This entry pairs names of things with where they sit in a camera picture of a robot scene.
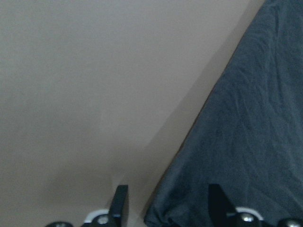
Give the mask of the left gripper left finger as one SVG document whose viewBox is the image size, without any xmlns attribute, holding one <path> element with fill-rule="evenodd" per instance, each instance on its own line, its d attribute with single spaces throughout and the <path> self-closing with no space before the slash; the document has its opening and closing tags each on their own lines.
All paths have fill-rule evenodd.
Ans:
<svg viewBox="0 0 303 227">
<path fill-rule="evenodd" d="M 128 185 L 118 185 L 113 196 L 109 214 L 116 219 L 126 219 L 129 211 Z"/>
</svg>

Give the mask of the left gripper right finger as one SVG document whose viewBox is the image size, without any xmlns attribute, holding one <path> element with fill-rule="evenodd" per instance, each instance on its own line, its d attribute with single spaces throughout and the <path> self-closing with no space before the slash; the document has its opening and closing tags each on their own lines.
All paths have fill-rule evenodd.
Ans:
<svg viewBox="0 0 303 227">
<path fill-rule="evenodd" d="M 208 213 L 211 221 L 228 221 L 237 211 L 219 184 L 208 186 Z"/>
</svg>

